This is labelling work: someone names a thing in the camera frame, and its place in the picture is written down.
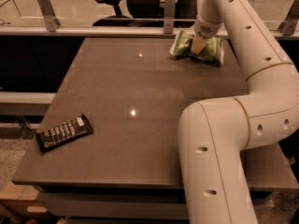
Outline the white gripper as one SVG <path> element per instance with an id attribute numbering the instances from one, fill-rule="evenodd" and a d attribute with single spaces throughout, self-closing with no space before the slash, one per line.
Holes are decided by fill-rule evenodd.
<path id="1" fill-rule="evenodd" d="M 221 26 L 222 22 L 213 23 L 206 21 L 201 14 L 198 14 L 194 23 L 196 36 L 192 40 L 191 53 L 199 54 L 206 46 L 206 38 L 215 36 Z"/>

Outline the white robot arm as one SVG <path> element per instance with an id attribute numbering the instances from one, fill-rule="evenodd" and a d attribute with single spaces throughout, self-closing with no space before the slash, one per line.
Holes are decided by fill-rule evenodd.
<path id="1" fill-rule="evenodd" d="M 189 105 L 178 153 L 190 224 L 257 224 L 243 173 L 244 149 L 272 145 L 299 126 L 299 74 L 248 0 L 205 0 L 196 29 L 225 26 L 247 82 L 246 95 Z"/>

